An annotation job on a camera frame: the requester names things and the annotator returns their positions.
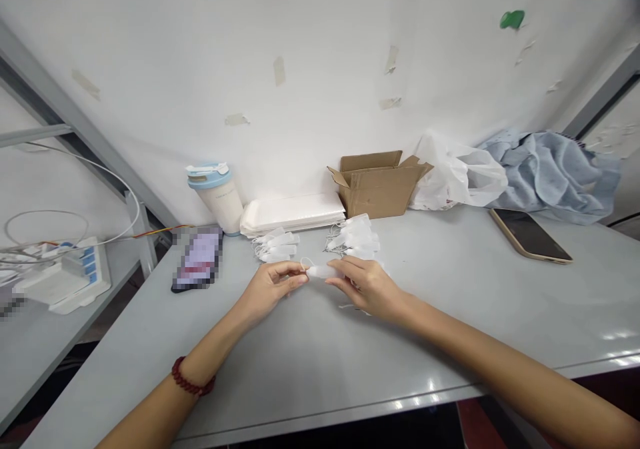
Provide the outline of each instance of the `fabric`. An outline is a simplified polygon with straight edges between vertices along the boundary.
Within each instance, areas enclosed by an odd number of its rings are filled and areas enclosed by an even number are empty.
[[[583,149],[559,133],[507,129],[479,146],[507,171],[507,190],[487,207],[590,225],[610,215],[620,160]]]

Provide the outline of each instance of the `tan phone case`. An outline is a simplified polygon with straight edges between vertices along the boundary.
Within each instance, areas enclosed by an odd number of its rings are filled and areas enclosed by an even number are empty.
[[[500,228],[500,230],[505,233],[505,236],[507,237],[507,239],[509,239],[509,242],[514,247],[514,249],[517,252],[519,252],[520,254],[522,254],[524,257],[528,257],[530,259],[543,260],[543,261],[547,261],[547,262],[554,262],[555,264],[569,264],[569,263],[573,262],[571,259],[559,259],[559,258],[555,258],[555,257],[551,257],[551,256],[542,256],[540,254],[533,254],[532,252],[526,251],[520,245],[520,242],[515,238],[515,236],[513,234],[511,234],[511,231],[509,230],[507,225],[504,223],[504,221],[502,221],[502,219],[500,219],[500,216],[498,215],[498,213],[496,213],[493,209],[490,209],[489,210],[489,214],[491,215],[493,220],[496,222],[496,224],[498,224],[498,227]]]

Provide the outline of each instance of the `person's left hand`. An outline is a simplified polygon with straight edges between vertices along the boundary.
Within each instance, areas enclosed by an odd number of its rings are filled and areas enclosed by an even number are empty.
[[[305,284],[309,278],[295,261],[262,264],[235,303],[234,309],[253,326],[269,314],[279,300]]]

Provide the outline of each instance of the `green paint spot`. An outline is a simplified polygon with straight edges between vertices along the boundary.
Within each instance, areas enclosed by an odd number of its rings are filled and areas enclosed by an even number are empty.
[[[517,11],[509,12],[507,11],[502,19],[500,20],[500,27],[502,29],[512,27],[514,29],[520,29],[520,25],[522,24],[522,20],[525,18],[525,12],[522,9],[518,9]]]

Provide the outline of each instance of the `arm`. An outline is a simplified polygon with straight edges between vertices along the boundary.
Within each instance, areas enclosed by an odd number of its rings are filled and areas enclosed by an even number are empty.
[[[281,298],[308,281],[300,269],[300,263],[293,261],[260,266],[238,302],[184,359],[182,376],[197,386],[208,383],[240,338]],[[168,375],[97,449],[168,448],[197,401],[198,396],[184,391]]]
[[[638,421],[521,352],[402,291],[377,262],[346,256],[329,265],[348,279],[327,279],[327,284],[342,290],[355,306],[427,339],[562,443],[588,449],[640,447]]]

